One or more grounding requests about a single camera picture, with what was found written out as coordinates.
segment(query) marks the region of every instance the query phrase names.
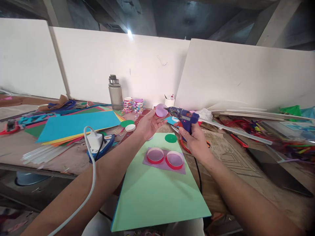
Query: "black cable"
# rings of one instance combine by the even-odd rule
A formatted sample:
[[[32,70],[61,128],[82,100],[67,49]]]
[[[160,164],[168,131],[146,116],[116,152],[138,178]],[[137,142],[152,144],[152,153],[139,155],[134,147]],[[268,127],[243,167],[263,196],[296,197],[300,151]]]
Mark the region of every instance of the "black cable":
[[[98,210],[98,212],[101,213],[103,216],[105,216],[105,217],[106,217],[107,219],[109,219],[110,221],[113,221],[113,219],[112,219],[109,215],[105,214],[103,211]]]
[[[197,163],[197,159],[194,157],[195,162],[196,162],[196,166],[197,166],[197,170],[198,170],[198,175],[199,175],[199,185],[200,185],[200,193],[202,194],[202,181],[201,181],[201,175],[200,175],[200,171],[199,171],[199,167],[198,167],[198,163]]]

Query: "white circle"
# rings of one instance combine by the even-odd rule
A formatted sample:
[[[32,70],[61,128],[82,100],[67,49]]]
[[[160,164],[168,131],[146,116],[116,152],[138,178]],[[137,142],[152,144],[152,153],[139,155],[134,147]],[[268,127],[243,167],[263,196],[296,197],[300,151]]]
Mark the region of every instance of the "white circle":
[[[127,132],[131,132],[131,131],[134,131],[136,129],[136,125],[135,124],[130,124],[130,125],[127,125],[125,130]]]
[[[177,119],[176,117],[172,117],[172,120],[175,121],[175,122],[179,121],[179,119]]]

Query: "green paper circle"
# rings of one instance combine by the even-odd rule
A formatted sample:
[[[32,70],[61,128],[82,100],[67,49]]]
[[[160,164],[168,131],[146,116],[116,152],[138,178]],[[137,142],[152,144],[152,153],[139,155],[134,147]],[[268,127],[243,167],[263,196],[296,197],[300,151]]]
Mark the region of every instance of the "green paper circle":
[[[165,136],[165,140],[169,143],[176,143],[177,142],[177,137],[173,134],[167,134]]]
[[[122,122],[120,123],[120,126],[126,128],[127,125],[133,125],[134,123],[135,123],[135,122],[132,121],[132,120],[126,120],[126,121],[122,121]]]

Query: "white power adapter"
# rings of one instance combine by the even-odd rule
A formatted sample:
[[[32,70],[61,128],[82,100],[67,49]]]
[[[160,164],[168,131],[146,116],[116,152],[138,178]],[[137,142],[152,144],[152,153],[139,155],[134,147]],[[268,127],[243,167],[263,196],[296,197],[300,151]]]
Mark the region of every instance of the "white power adapter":
[[[98,150],[99,147],[102,145],[103,136],[101,134],[96,133],[96,131],[91,131],[87,138],[91,145],[91,149]]]

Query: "pencil holder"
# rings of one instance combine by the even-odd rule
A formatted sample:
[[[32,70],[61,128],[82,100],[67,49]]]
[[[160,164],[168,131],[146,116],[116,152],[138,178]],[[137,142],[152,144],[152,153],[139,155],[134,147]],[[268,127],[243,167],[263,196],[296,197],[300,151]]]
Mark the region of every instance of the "pencil holder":
[[[167,107],[173,107],[174,104],[175,104],[175,99],[171,99],[171,98],[165,98],[165,102],[164,104],[167,106]]]

